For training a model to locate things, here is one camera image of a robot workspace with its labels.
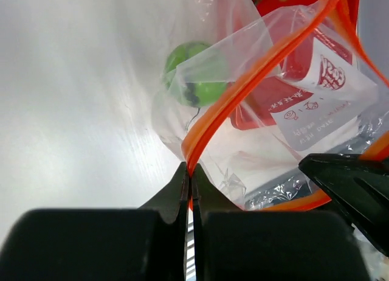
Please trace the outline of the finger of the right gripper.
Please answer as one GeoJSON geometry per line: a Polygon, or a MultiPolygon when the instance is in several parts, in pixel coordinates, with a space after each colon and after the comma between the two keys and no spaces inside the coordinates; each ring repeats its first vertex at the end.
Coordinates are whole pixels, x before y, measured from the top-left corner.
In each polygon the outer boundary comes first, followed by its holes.
{"type": "Polygon", "coordinates": [[[388,256],[388,159],[309,154],[300,171],[321,188],[383,255],[388,256]]]}

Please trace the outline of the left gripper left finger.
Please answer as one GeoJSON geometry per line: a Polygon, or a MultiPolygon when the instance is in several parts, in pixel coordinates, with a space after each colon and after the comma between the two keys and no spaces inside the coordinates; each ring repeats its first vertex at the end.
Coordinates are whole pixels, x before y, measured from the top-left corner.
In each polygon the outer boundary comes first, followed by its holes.
{"type": "Polygon", "coordinates": [[[184,280],[187,166],[137,209],[34,209],[1,248],[2,280],[184,280]]]}

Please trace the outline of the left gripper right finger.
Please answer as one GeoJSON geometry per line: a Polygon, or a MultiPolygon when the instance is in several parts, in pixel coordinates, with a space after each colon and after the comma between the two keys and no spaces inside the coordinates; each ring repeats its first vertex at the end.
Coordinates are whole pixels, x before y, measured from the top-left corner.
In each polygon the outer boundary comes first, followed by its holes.
{"type": "Polygon", "coordinates": [[[202,166],[191,176],[198,280],[369,280],[349,226],[337,214],[247,212],[202,166]]]}

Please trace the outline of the clear orange zip top bag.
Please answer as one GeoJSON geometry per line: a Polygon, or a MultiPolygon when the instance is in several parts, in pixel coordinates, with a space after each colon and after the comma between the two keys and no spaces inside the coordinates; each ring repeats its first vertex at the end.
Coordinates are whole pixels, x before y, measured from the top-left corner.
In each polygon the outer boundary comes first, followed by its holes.
{"type": "Polygon", "coordinates": [[[287,35],[313,21],[321,6],[282,5],[260,13],[252,0],[181,0],[170,18],[165,62],[180,44],[203,41],[225,58],[227,88],[211,105],[180,104],[161,85],[151,118],[162,142],[190,170],[247,210],[310,210],[329,201],[298,169],[310,153],[388,154],[388,79],[326,17],[239,106],[249,130],[218,120],[217,102],[287,35]]]}

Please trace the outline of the green toy watermelon ball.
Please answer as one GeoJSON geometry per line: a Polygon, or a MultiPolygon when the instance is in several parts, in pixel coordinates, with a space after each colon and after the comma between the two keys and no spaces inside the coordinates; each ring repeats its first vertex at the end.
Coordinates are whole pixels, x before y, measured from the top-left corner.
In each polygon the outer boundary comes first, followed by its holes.
{"type": "Polygon", "coordinates": [[[167,57],[162,81],[182,105],[202,108],[227,88],[228,67],[222,54],[203,41],[178,45],[167,57]]]}

